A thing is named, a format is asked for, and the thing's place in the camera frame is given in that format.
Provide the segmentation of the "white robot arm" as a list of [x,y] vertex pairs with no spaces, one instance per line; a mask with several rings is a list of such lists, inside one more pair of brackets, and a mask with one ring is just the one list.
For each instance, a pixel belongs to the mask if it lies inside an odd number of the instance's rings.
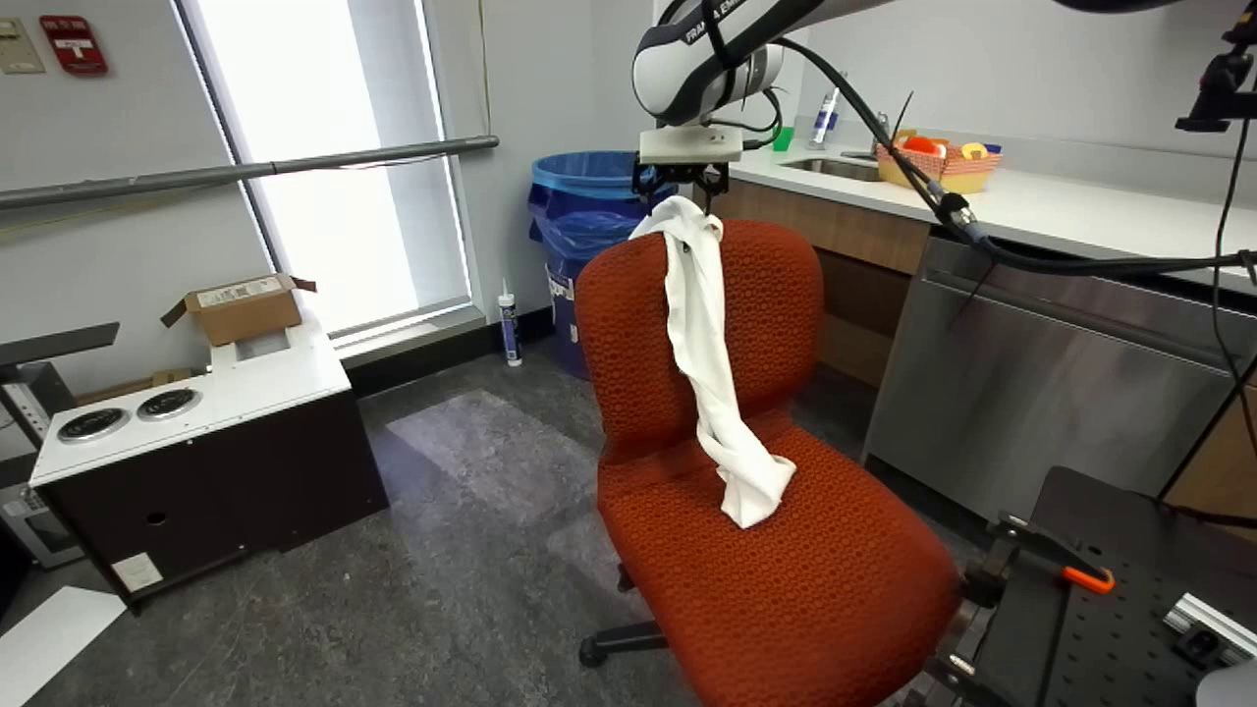
[[724,192],[747,137],[719,110],[770,89],[785,33],[876,6],[885,0],[669,0],[627,63],[632,97],[650,117],[635,168],[703,195]]

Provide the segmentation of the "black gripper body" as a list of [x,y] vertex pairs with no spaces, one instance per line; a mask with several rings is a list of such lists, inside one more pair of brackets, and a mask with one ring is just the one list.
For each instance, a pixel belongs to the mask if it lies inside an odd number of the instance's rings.
[[679,185],[696,185],[703,195],[719,195],[729,185],[729,168],[728,168],[728,161],[719,161],[719,164],[643,164],[643,161],[632,161],[632,192],[662,195]]

